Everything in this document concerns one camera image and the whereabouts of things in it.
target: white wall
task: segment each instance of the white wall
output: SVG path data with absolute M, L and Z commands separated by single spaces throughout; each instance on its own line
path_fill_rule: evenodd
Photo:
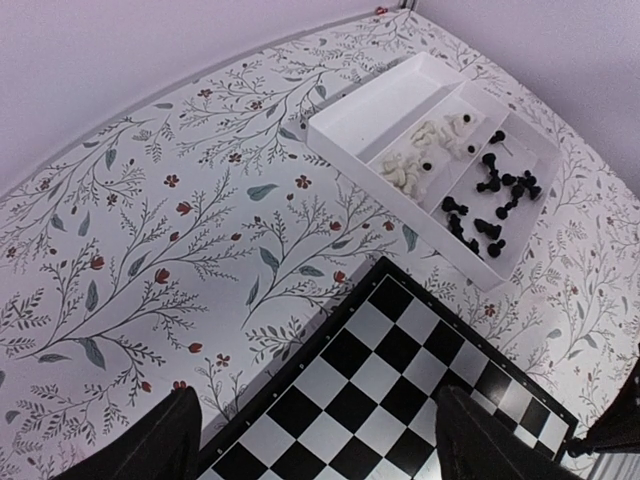
M 421 0 L 563 117 L 640 194 L 638 0 Z
M 26 176 L 83 133 L 203 68 L 380 3 L 394 4 L 0 0 L 0 178 Z

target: chessboard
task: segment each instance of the chessboard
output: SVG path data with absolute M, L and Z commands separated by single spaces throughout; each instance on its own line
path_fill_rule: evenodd
M 201 480 L 439 480 L 438 392 L 455 385 L 555 461 L 576 418 L 382 258 L 201 451 Z

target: white plastic box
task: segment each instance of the white plastic box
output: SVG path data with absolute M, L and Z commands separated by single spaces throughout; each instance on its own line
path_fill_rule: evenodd
M 381 158 L 390 150 L 404 152 L 411 148 L 409 137 L 425 120 L 462 113 L 474 118 L 463 140 L 465 146 L 474 144 L 476 153 L 461 159 L 435 159 L 426 194 L 419 202 L 380 175 Z M 498 129 L 505 132 L 506 139 L 490 145 L 488 141 Z M 307 144 L 483 291 L 512 275 L 560 166 L 555 145 L 501 102 L 427 53 L 415 55 L 313 116 Z M 499 220 L 495 210 L 511 199 L 510 188 L 503 186 L 497 193 L 476 190 L 477 183 L 489 179 L 488 168 L 480 161 L 488 152 L 495 153 L 500 174 L 518 176 L 530 170 L 543 189 L 535 201 L 528 194 L 520 199 L 506 220 Z M 468 215 L 461 217 L 464 237 L 479 242 L 480 257 L 450 233 L 448 214 L 440 208 L 448 195 L 469 207 Z M 506 246 L 499 257 L 488 255 L 487 247 L 493 241 L 476 230 L 475 218 L 502 225 L 500 238 Z

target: gray leaf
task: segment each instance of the gray leaf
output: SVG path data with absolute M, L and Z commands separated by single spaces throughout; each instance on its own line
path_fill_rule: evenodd
M 45 355 L 40 356 L 38 359 L 38 363 L 56 363 L 61 360 L 71 360 L 69 357 L 65 357 L 64 355 L 58 355 L 57 353 L 47 353 Z
M 253 287 L 251 287 L 249 298 L 247 298 L 247 303 L 245 303 L 247 307 L 251 305 L 258 296 L 258 290 L 260 290 L 260 277 L 256 278 L 256 283 L 254 283 Z
M 418 243 L 418 234 L 406 225 L 402 226 L 402 233 L 404 234 L 404 239 L 407 241 L 407 253 L 413 252 Z
M 95 280 L 91 280 L 89 288 L 87 289 L 87 300 L 84 302 L 84 306 L 87 310 L 93 312 L 98 306 L 98 287 Z
M 57 230 L 62 230 L 63 232 L 66 232 L 66 230 L 64 229 L 64 222 L 58 216 L 57 213 L 54 213 L 53 215 L 51 215 L 51 226 Z
M 95 340 L 93 340 L 92 338 L 79 338 L 76 341 L 84 347 L 84 353 L 87 355 L 87 358 L 91 363 L 93 363 L 96 367 L 100 367 L 101 369 L 106 370 L 104 364 L 104 356 L 102 356 L 102 352 L 98 348 Z
M 587 343 L 589 344 L 589 346 L 591 348 L 598 348 L 598 344 L 596 343 L 596 341 L 593 339 L 593 337 L 589 334 L 584 336 L 584 339 L 587 341 Z
M 247 190 L 247 195 L 249 195 L 249 198 L 254 202 L 259 202 L 269 195 L 274 188 L 278 188 L 278 186 L 273 183 L 261 185 L 259 187 L 251 187 Z
M 87 211 L 87 216 L 84 217 L 84 220 L 82 221 L 82 223 L 80 224 L 80 227 L 78 228 L 78 235 L 80 235 L 81 237 L 84 237 L 89 231 L 89 225 L 91 225 L 91 216 Z
M 133 262 L 129 267 L 129 270 L 127 271 L 127 275 L 129 275 L 130 277 L 135 277 L 140 271 L 140 267 L 142 267 L 142 264 L 144 263 L 144 260 L 145 258 L 147 258 L 148 254 L 149 254 L 148 252 L 145 253 L 143 256 L 141 256 L 135 262 Z
M 271 270 L 273 270 L 274 275 L 278 273 L 278 268 L 280 268 L 280 262 L 276 257 L 273 256 L 273 253 L 271 253 L 269 250 L 267 250 L 264 247 L 260 247 L 260 257 L 262 258 L 262 261 L 264 263 L 266 263 L 271 267 Z
M 562 330 L 560 330 L 559 328 L 556 328 L 555 330 L 553 330 L 552 332 L 549 333 L 549 335 L 547 335 L 547 338 L 560 338 L 562 336 Z
M 300 275 L 304 275 L 305 277 L 324 277 L 324 273 L 318 270 L 316 267 L 312 267 L 311 265 L 305 265 L 301 267 Z
M 320 95 L 323 100 L 327 99 L 327 89 L 324 85 L 316 85 L 316 92 L 318 92 L 318 95 Z
M 51 191 L 49 192 L 49 196 L 47 197 L 47 200 L 51 200 L 53 197 L 56 196 L 56 193 L 58 193 L 58 190 L 60 190 L 60 185 L 62 185 L 62 182 L 58 183 L 55 187 L 51 189 Z
M 11 425 L 11 422 L 13 422 L 13 419 L 16 418 L 18 415 L 20 415 L 19 411 L 9 410 L 7 413 L 4 414 L 4 419 L 7 421 L 9 425 Z
M 296 137 L 293 133 L 291 133 L 289 130 L 287 130 L 284 127 L 280 127 L 280 130 L 278 130 L 278 133 L 288 140 L 295 140 L 296 142 L 300 141 L 298 137 Z
M 331 244 L 331 248 L 333 250 L 340 250 L 341 248 L 346 247 L 351 242 L 351 238 L 347 238 L 346 240 L 342 240 L 341 242 L 335 242 Z
M 111 170 L 111 165 L 113 165 L 113 162 L 116 161 L 116 153 L 117 151 L 115 148 L 110 148 L 105 152 L 104 163 L 107 164 L 107 170 Z

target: floral pattern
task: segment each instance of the floral pattern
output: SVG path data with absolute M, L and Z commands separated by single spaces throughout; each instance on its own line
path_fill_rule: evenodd
M 106 126 L 0 200 L 0 479 L 48 479 L 193 386 L 205 439 L 391 257 L 580 419 L 637 359 L 640 202 L 490 60 L 408 11 L 266 48 Z M 482 293 L 304 144 L 427 51 L 563 152 L 510 282 Z M 586 476 L 593 459 L 565 460 Z

